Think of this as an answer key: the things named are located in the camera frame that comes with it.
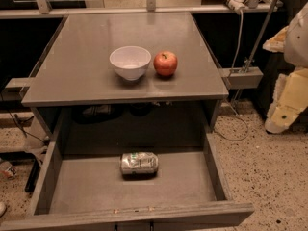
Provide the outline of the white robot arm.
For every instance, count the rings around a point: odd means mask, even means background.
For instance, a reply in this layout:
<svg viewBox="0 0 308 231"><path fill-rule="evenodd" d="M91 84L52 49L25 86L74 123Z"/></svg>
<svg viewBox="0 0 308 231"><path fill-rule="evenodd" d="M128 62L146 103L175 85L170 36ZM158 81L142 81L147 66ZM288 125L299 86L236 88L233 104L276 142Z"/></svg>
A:
<svg viewBox="0 0 308 231"><path fill-rule="evenodd" d="M265 129L278 134L287 130L308 108L308 3L263 48L282 53L284 60L295 67L289 75L278 75L267 113Z"/></svg>

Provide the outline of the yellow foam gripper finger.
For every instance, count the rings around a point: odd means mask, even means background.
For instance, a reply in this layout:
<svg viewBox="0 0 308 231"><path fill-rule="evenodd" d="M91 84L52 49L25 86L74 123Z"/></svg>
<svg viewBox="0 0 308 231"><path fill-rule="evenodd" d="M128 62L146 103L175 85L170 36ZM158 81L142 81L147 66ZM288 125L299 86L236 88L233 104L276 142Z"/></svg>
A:
<svg viewBox="0 0 308 231"><path fill-rule="evenodd" d="M279 74L273 102L269 106L265 129L274 134L287 130L308 107L308 69Z"/></svg>
<svg viewBox="0 0 308 231"><path fill-rule="evenodd" d="M263 44L263 49L273 53L283 53L288 26L282 28L275 36Z"/></svg>

